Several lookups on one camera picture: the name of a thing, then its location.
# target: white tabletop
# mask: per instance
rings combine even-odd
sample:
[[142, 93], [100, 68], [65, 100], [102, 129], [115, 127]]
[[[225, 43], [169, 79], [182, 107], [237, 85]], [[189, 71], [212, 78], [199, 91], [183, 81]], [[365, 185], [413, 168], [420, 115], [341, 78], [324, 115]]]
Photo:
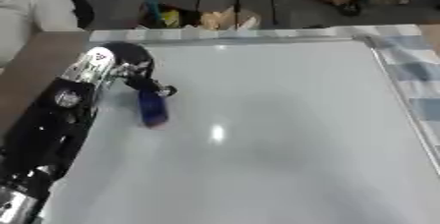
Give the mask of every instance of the white tabletop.
[[141, 124], [116, 84], [48, 224], [436, 224], [440, 181], [358, 41], [148, 47], [180, 92]]

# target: person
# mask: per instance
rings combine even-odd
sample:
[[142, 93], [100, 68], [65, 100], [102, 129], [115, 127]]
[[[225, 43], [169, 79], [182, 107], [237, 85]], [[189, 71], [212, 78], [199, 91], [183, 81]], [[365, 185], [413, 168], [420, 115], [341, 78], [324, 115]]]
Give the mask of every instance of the person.
[[77, 31], [71, 0], [0, 0], [0, 69], [36, 31]]

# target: logo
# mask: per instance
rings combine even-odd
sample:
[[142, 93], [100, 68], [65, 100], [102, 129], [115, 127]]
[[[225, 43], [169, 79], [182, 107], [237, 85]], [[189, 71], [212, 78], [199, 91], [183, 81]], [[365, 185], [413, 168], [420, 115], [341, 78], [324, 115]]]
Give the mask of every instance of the logo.
[[105, 55], [102, 55], [102, 54], [99, 54], [99, 53], [96, 53], [96, 60], [102, 60], [102, 59], [105, 59], [106, 58], [106, 56]]

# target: white sleeve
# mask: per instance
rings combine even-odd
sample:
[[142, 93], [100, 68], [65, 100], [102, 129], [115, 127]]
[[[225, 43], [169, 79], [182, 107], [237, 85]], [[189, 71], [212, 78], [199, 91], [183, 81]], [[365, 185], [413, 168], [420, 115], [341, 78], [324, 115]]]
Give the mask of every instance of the white sleeve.
[[0, 28], [0, 68], [3, 68], [28, 42], [31, 26], [28, 18], [17, 10], [0, 8]]
[[32, 0], [32, 14], [43, 31], [78, 31], [78, 19], [71, 0]]

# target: blue checkered cloth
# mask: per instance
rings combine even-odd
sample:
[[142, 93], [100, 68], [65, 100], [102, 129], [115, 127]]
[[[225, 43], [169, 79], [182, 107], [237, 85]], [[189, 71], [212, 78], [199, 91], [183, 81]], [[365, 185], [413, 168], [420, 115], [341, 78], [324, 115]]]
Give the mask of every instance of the blue checkered cloth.
[[100, 30], [92, 34], [88, 47], [120, 40], [133, 43], [148, 43], [198, 38], [322, 35], [368, 35], [377, 38], [375, 39], [377, 49], [384, 56], [388, 64], [389, 74], [398, 81], [399, 87], [418, 118], [427, 140], [440, 153], [440, 58], [424, 40], [417, 26], [362, 26], [325, 29], [238, 31], [208, 31], [199, 28]]

